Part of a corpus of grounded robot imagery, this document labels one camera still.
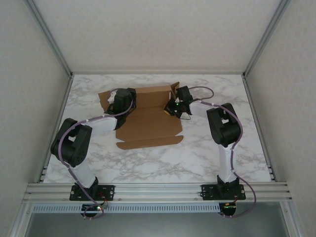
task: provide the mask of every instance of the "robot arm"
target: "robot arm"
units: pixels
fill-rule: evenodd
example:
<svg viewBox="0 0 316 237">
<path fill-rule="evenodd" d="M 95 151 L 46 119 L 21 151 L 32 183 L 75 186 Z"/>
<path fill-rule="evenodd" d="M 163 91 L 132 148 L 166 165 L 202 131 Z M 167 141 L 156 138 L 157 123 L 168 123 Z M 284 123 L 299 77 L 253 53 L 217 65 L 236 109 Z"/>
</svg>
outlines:
<svg viewBox="0 0 316 237">
<path fill-rule="evenodd" d="M 77 178 L 76 182 L 80 183 L 87 193 L 94 198 L 98 190 L 98 179 L 91 172 L 88 162 L 85 159 L 91 136 L 99 135 L 107 131 L 113 131 L 120 128 L 126 121 L 127 116 L 136 108 L 135 89 L 118 89 L 115 91 L 114 100 L 109 105 L 106 114 L 86 120 L 71 130 L 61 145 L 61 154 L 63 161 L 70 167 L 70 172 Z M 68 118 L 60 127 L 50 151 L 58 159 L 58 146 L 61 137 L 66 131 L 78 121 Z"/>
<path fill-rule="evenodd" d="M 223 106 L 235 114 L 231 104 L 227 103 Z M 231 171 L 231 149 L 240 134 L 238 124 L 236 123 L 234 126 L 233 121 L 235 119 L 226 115 L 225 111 L 221 114 L 220 109 L 203 104 L 201 101 L 192 102 L 189 107 L 191 115 L 196 115 L 209 121 L 213 140 L 218 144 L 219 149 L 219 178 L 224 183 L 234 181 L 237 177 Z M 222 119 L 228 120 L 227 123 L 222 123 Z"/>
<path fill-rule="evenodd" d="M 176 99 L 170 99 L 164 110 L 171 116 L 181 118 L 182 113 L 205 118 L 209 122 L 212 138 L 219 148 L 220 169 L 217 176 L 217 185 L 212 190 L 210 200 L 245 199 L 239 195 L 243 186 L 234 175 L 231 166 L 232 147 L 240 136 L 240 127 L 234 117 L 224 109 L 236 115 L 230 103 L 217 108 L 199 99 L 193 99 L 187 86 L 176 89 Z"/>
</svg>

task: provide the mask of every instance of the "white marble tabletop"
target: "white marble tabletop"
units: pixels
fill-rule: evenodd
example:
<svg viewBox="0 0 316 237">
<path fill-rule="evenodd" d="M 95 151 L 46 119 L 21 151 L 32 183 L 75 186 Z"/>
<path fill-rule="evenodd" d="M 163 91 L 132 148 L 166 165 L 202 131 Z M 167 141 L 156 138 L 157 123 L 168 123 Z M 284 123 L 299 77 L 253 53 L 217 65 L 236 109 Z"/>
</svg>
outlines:
<svg viewBox="0 0 316 237">
<path fill-rule="evenodd" d="M 142 87 L 180 82 L 180 86 L 211 87 L 210 102 L 230 102 L 244 129 L 236 152 L 237 173 L 250 182 L 269 182 L 270 175 L 240 75 L 75 75 L 63 119 L 88 119 L 103 114 L 98 93 L 117 87 Z M 195 89 L 194 98 L 209 96 Z M 181 120 L 184 136 L 177 145 L 121 150 L 115 131 L 91 138 L 86 159 L 100 183 L 216 182 L 218 146 L 208 121 L 192 116 Z M 67 169 L 52 156 L 45 183 L 73 183 Z"/>
</svg>

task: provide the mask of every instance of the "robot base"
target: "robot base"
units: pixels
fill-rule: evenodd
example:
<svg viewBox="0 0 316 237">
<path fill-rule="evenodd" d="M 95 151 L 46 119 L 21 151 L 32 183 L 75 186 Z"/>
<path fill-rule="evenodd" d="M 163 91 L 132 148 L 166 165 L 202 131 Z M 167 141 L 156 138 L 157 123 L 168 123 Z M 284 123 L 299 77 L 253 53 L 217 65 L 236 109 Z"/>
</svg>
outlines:
<svg viewBox="0 0 316 237">
<path fill-rule="evenodd" d="M 114 185 L 96 185 L 86 189 L 88 194 L 96 201 L 113 201 Z M 70 192 L 70 201 L 90 201 L 77 184 L 73 185 Z"/>
<path fill-rule="evenodd" d="M 217 175 L 217 184 L 201 185 L 202 192 L 200 196 L 203 200 L 245 200 L 245 190 L 242 184 L 239 184 L 239 179 L 224 183 Z"/>
</svg>

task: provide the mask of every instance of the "enclosure wall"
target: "enclosure wall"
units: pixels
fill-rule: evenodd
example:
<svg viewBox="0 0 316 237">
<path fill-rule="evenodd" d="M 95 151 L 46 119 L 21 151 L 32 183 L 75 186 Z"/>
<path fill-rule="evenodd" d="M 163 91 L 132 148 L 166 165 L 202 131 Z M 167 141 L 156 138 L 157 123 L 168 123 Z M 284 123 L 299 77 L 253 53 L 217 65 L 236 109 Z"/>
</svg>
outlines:
<svg viewBox="0 0 316 237">
<path fill-rule="evenodd" d="M 0 4 L 0 236 L 43 164 L 68 78 L 21 0 Z"/>
<path fill-rule="evenodd" d="M 247 79 L 279 181 L 316 236 L 316 1 L 289 5 Z"/>
<path fill-rule="evenodd" d="M 242 72 L 279 0 L 35 0 L 70 69 Z"/>
</svg>

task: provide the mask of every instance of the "cardboard box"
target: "cardboard box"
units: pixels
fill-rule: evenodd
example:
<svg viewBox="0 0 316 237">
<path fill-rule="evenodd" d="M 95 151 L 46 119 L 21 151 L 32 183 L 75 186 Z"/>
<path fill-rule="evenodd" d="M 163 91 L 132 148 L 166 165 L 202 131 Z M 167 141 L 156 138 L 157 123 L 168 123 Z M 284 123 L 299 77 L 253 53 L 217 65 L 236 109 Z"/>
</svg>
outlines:
<svg viewBox="0 0 316 237">
<path fill-rule="evenodd" d="M 183 136 L 181 120 L 170 116 L 163 110 L 179 82 L 172 85 L 136 88 L 136 109 L 127 117 L 121 128 L 116 130 L 117 146 L 123 150 L 178 144 Z M 110 92 L 99 93 L 100 104 L 104 111 L 109 103 Z"/>
</svg>

